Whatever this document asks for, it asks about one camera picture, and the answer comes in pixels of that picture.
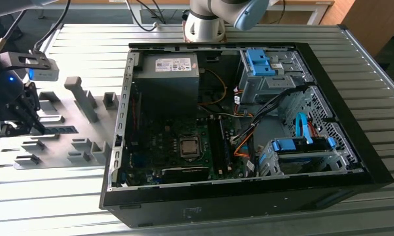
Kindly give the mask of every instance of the orange wire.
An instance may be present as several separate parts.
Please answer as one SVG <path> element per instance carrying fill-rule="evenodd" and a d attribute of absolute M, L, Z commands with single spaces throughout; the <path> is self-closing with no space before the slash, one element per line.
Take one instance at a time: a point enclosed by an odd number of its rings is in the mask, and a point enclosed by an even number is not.
<path fill-rule="evenodd" d="M 318 134 L 318 132 L 317 132 L 317 129 L 316 129 L 316 127 L 314 127 L 314 125 L 313 125 L 312 122 L 309 122 L 309 127 L 310 127 L 310 131 L 313 132 L 314 136 L 316 136 L 316 137 L 320 136 L 320 134 Z"/>
<path fill-rule="evenodd" d="M 238 104 L 236 105 L 236 115 L 241 116 L 241 117 L 245 116 L 245 114 L 238 113 Z"/>
<path fill-rule="evenodd" d="M 234 155 L 240 154 L 238 152 L 240 152 L 241 148 L 244 147 L 245 143 L 249 141 L 249 139 L 250 139 L 252 135 L 254 134 L 254 132 L 256 132 L 256 130 L 254 130 L 254 131 L 248 135 L 248 137 L 244 139 L 241 145 L 238 146 L 238 148 L 237 148 L 237 150 L 236 150 L 236 152 L 234 152 Z"/>
<path fill-rule="evenodd" d="M 218 80 L 222 82 L 224 90 L 225 91 L 224 91 L 224 96 L 222 96 L 222 98 L 218 101 L 199 103 L 198 105 L 202 105 L 202 106 L 213 105 L 213 104 L 224 101 L 224 99 L 225 99 L 225 97 L 228 95 L 228 86 L 226 86 L 226 83 L 225 83 L 224 79 L 220 77 L 220 75 L 213 70 L 210 70 L 210 69 L 206 69 L 206 70 L 210 71 L 216 75 L 216 77 L 218 78 Z"/>
<path fill-rule="evenodd" d="M 238 153 L 236 156 L 241 156 L 241 157 L 245 157 L 245 158 L 250 158 L 249 155 L 245 155 L 245 154 L 241 154 L 241 153 Z"/>

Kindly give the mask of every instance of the slotted metal surface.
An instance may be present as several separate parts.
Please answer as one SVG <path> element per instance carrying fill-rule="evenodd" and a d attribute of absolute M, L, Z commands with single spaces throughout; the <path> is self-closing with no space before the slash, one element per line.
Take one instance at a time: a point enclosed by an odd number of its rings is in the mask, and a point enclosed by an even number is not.
<path fill-rule="evenodd" d="M 61 76 L 121 90 L 129 43 L 182 42 L 182 27 L 66 25 L 46 51 Z M 308 42 L 394 175 L 394 86 L 350 33 L 333 26 L 229 27 L 232 42 Z M 0 168 L 0 235 L 374 235 L 394 236 L 394 184 L 326 210 L 261 218 L 130 229 L 99 209 L 103 167 Z"/>

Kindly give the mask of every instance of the ram slot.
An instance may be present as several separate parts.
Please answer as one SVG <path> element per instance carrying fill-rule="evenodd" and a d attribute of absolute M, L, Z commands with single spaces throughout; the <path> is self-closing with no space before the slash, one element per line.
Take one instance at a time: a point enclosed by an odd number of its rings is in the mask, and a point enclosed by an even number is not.
<path fill-rule="evenodd" d="M 221 120 L 209 119 L 210 146 L 216 173 L 224 175 L 229 172 L 230 150 L 225 144 L 226 136 L 222 129 Z"/>

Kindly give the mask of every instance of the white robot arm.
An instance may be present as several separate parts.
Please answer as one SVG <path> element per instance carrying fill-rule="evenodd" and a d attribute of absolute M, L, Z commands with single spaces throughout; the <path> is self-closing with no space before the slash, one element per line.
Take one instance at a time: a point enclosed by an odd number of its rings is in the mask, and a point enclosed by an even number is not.
<path fill-rule="evenodd" d="M 186 40 L 221 42 L 226 34 L 225 21 L 241 30 L 250 30 L 262 19 L 269 3 L 269 0 L 191 0 Z"/>

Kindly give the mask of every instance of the motherboard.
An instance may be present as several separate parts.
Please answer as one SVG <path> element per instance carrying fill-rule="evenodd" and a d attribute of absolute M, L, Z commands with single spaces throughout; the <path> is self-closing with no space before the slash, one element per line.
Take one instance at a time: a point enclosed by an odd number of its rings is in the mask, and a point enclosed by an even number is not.
<path fill-rule="evenodd" d="M 245 163 L 233 158 L 233 118 L 149 120 L 131 141 L 122 179 L 129 185 L 230 179 L 244 176 Z"/>

